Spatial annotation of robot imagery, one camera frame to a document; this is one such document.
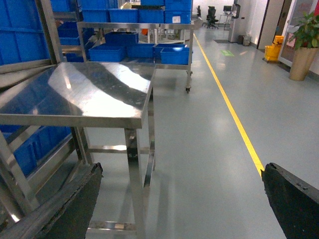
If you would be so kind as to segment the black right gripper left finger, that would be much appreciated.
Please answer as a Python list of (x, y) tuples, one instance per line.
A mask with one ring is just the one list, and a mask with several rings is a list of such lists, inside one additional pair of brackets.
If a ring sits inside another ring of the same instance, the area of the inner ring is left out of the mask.
[(91, 165), (51, 199), (1, 232), (2, 239), (84, 239), (100, 190), (103, 168)]

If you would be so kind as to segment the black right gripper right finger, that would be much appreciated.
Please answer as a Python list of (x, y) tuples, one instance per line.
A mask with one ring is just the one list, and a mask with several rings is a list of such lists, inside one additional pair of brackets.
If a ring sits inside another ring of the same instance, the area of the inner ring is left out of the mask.
[(275, 163), (261, 172), (265, 192), (288, 239), (319, 237), (319, 190)]

